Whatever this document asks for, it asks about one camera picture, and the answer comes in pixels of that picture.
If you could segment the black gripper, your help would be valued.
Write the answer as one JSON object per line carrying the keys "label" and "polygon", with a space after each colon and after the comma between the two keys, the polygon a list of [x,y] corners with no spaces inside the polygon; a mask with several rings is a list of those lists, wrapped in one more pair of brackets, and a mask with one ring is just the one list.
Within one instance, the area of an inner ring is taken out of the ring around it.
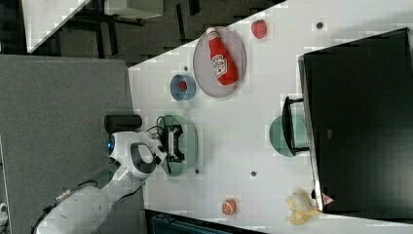
{"label": "black gripper", "polygon": [[179,138],[182,134],[183,130],[180,125],[166,125],[162,127],[160,139],[167,153],[165,157],[167,163],[182,163],[184,161],[185,156],[179,149]]}

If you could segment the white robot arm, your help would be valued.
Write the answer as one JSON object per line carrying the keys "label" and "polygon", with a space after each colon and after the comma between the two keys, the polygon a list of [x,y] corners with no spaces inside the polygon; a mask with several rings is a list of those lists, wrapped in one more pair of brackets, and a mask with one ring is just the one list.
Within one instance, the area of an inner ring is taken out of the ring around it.
{"label": "white robot arm", "polygon": [[93,234],[114,205],[136,192],[161,165],[183,156],[179,125],[164,125],[155,132],[118,132],[109,136],[108,157],[114,166],[92,184],[66,190],[45,210],[31,234]]}

